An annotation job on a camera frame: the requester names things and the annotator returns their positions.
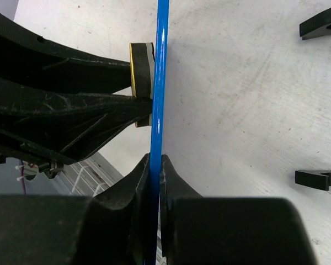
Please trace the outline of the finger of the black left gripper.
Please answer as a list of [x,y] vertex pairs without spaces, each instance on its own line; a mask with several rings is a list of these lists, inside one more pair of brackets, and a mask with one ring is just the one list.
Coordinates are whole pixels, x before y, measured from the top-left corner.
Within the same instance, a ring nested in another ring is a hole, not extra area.
[[47,40],[1,13],[0,80],[67,94],[113,94],[131,86],[128,62]]

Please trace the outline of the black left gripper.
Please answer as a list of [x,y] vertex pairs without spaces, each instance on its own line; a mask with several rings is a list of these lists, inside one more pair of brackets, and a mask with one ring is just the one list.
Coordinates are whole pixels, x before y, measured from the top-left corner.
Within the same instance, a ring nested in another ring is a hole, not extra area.
[[0,78],[0,164],[16,158],[24,179],[54,179],[151,111],[150,99],[48,92]]

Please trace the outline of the blue framed small whiteboard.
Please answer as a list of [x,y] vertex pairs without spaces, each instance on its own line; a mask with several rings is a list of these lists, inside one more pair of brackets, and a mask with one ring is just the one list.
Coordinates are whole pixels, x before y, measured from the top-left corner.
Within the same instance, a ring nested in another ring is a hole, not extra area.
[[145,264],[156,263],[160,172],[162,164],[163,114],[168,46],[169,0],[158,1],[155,48],[153,113],[150,147],[148,232]]

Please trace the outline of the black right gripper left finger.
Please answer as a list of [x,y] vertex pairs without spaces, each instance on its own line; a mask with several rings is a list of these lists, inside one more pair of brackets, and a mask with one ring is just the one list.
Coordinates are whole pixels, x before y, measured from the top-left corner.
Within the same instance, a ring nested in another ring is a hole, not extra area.
[[143,264],[148,166],[95,197],[0,195],[0,264]]

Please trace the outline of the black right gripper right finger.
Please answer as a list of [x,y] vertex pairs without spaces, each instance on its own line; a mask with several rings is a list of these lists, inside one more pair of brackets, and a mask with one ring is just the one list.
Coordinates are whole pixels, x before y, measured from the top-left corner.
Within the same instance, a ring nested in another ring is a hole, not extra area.
[[203,197],[162,157],[162,254],[168,264],[317,264],[285,198]]

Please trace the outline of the yellow whiteboard eraser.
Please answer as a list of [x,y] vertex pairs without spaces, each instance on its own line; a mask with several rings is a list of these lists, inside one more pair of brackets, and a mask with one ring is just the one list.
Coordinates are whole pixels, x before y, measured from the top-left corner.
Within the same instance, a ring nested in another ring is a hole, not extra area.
[[130,43],[130,72],[132,96],[151,102],[148,116],[135,122],[135,127],[151,126],[154,86],[154,45],[153,43]]

